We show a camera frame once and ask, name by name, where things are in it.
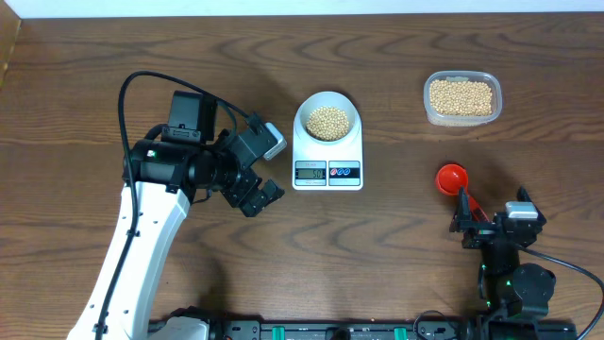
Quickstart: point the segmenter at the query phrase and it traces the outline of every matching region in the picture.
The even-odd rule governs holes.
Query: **green connector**
[[[273,327],[273,340],[285,340],[285,327]]]
[[[407,340],[407,329],[395,328],[394,329],[394,340]]]

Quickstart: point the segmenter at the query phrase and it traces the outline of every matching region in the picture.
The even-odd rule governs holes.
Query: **wooden table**
[[[85,307],[120,204],[117,94],[140,69],[258,111],[289,142],[297,107],[338,91],[359,108],[364,134],[360,193],[295,192],[288,148],[255,165],[286,190],[258,217],[220,195],[194,206],[154,317],[189,305],[267,319],[483,309],[479,253],[448,232],[454,202],[433,184],[449,161],[468,169],[488,214],[525,185],[549,221],[532,248],[604,277],[603,46],[604,14],[27,20],[0,93],[0,337],[64,338]],[[424,82],[452,69],[499,79],[495,122],[428,122]],[[174,89],[134,82],[131,141],[167,120]],[[596,285],[523,261],[556,273],[549,317],[582,330],[600,301]]]

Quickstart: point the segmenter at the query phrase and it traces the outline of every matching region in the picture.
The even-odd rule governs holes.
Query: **container of soybeans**
[[[499,81],[477,71],[441,71],[424,85],[424,106],[430,123],[474,127],[493,122],[503,109]]]

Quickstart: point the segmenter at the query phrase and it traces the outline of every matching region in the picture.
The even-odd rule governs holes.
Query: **plastic container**
[[[493,112],[487,116],[457,116],[440,114],[430,104],[430,84],[434,80],[452,81],[481,81],[489,85],[493,97],[491,98],[491,109]],[[478,71],[440,71],[428,78],[424,85],[424,106],[430,123],[444,127],[474,127],[493,122],[503,110],[503,96],[501,95],[501,85],[492,75]]]

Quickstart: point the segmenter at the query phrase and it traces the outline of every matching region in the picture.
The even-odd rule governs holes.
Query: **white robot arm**
[[[170,245],[182,221],[187,217],[190,203],[182,191],[167,193],[166,186],[137,182],[139,223],[137,235],[128,251],[121,275],[109,304],[105,340],[138,340],[147,338],[149,315],[158,290],[159,278]],[[122,206],[117,228],[101,273],[82,316],[71,330],[68,340],[93,340],[96,323],[109,282],[126,242],[132,221],[130,188],[122,190]],[[175,317],[155,333],[154,340],[205,340],[208,325],[198,319]]]
[[[130,149],[124,101],[129,83],[138,76],[167,79],[195,93],[176,91],[168,124],[153,127]],[[224,129],[213,144],[207,144],[214,141],[218,107],[228,113],[233,129]],[[241,134],[237,134],[231,110],[249,126]],[[120,215],[92,295],[68,340],[148,337],[149,315],[161,271],[197,189],[206,190],[208,197],[212,191],[221,192],[231,207],[239,208],[247,217],[256,216],[284,194],[270,179],[259,189],[262,178],[251,168],[257,159],[268,161],[286,145],[278,130],[263,123],[256,113],[247,115],[184,80],[139,71],[122,86],[118,117],[126,168]],[[152,338],[206,340],[208,333],[208,324],[203,321],[175,317]]]

